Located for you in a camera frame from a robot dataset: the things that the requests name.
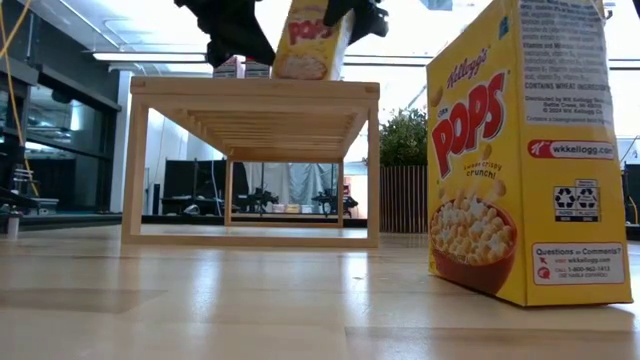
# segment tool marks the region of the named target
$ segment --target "white curtain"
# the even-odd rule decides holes
[[[255,188],[263,183],[262,164],[244,163],[244,166],[247,170],[249,191],[253,193]],[[335,191],[337,176],[338,167],[332,164],[264,164],[264,188],[278,196],[280,204],[317,205],[311,198],[324,189],[333,187]]]

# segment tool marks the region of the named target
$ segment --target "recycling symbol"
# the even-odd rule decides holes
[[[576,197],[573,190],[570,188],[556,188],[556,195],[554,197],[556,207],[559,209],[571,209],[576,202]]]
[[[582,209],[593,209],[596,207],[598,199],[593,188],[582,188],[578,194],[578,206]]]

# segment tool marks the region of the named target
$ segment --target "small cardboard box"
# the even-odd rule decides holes
[[[494,0],[428,65],[433,274],[523,306],[632,301],[601,14]]]
[[[273,64],[273,78],[339,80],[353,29],[353,11],[322,24],[328,0],[293,0]]]
[[[271,77],[271,67],[255,62],[251,58],[247,58],[244,67],[245,79],[268,79]]]
[[[216,79],[242,79],[244,77],[244,65],[239,57],[232,56],[224,64],[213,70],[213,77]]]

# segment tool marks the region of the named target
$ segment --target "green plant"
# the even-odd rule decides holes
[[[427,113],[398,109],[380,128],[380,165],[427,164]]]

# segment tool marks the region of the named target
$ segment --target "wooden table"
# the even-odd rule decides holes
[[[127,154],[122,242],[232,246],[377,247],[379,238],[380,136],[377,83],[275,79],[134,77]],[[231,219],[233,162],[338,163],[338,190],[344,156],[368,120],[368,231],[363,238],[305,236],[145,235],[141,233],[144,160],[149,109],[227,156],[225,226]],[[338,201],[338,222],[343,224]],[[301,224],[262,224],[297,227]]]

